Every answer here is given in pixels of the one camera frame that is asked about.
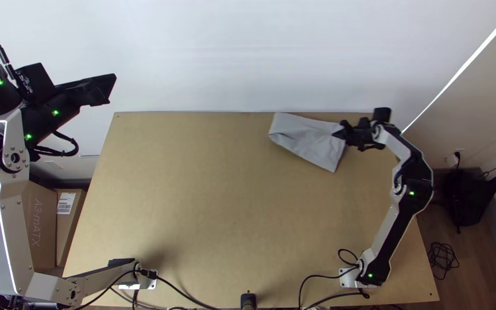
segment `gray cloth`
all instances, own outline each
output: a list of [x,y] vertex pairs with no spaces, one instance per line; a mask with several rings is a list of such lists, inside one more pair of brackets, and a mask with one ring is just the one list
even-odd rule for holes
[[334,173],[346,142],[333,137],[332,133],[342,128],[337,123],[275,113],[269,138],[301,158]]

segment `barcode label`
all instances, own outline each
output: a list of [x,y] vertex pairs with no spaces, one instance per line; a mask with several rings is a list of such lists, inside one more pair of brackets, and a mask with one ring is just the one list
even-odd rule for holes
[[76,198],[76,193],[60,194],[59,204],[57,205],[57,214],[70,214],[74,198]]

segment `cardboard box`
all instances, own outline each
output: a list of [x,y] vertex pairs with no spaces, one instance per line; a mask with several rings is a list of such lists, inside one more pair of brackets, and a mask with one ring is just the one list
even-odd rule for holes
[[57,189],[57,267],[66,264],[86,195],[82,189]]
[[29,181],[22,205],[34,270],[51,270],[55,267],[57,193]]

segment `metal bracket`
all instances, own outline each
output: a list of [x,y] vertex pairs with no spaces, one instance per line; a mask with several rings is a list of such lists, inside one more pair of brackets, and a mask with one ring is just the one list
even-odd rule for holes
[[[151,269],[150,271],[156,272],[156,275],[158,275],[158,270]],[[158,279],[153,280],[148,277],[138,277],[137,283],[135,282],[123,283],[118,285],[118,289],[156,289],[157,281]]]
[[[346,272],[346,270],[349,270],[352,267],[349,268],[340,268],[338,270],[338,274],[342,274]],[[343,275],[340,278],[340,287],[341,288],[376,288],[376,285],[365,285],[359,281],[357,281],[357,277],[359,276],[359,273],[361,272],[361,268],[354,269],[345,275]]]

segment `power outlet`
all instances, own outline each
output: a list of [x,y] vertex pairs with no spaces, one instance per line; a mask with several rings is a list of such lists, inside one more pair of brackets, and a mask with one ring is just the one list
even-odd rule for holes
[[452,167],[456,167],[458,164],[459,164],[459,158],[455,155],[456,152],[459,152],[459,154],[462,156],[462,151],[464,151],[464,149],[455,149],[455,151],[447,156],[445,158],[445,162],[447,163],[447,166],[449,166],[450,168]]

